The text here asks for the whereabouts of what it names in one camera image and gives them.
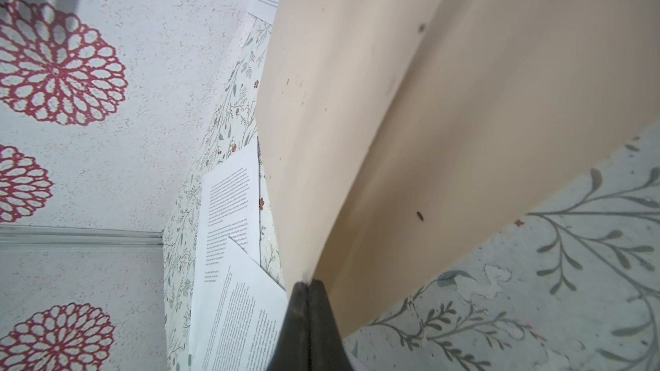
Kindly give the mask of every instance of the wallpaper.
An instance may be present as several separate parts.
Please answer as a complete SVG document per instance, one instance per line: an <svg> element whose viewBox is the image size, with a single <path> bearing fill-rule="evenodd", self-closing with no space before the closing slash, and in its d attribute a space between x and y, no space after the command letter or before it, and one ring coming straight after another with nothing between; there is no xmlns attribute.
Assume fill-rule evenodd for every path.
<svg viewBox="0 0 660 371"><path fill-rule="evenodd" d="M0 222L161 231L247 3L0 0L0 145L50 183L39 196L1 161Z"/></svg>
<svg viewBox="0 0 660 371"><path fill-rule="evenodd" d="M0 369L163 370L159 250L0 251Z"/></svg>

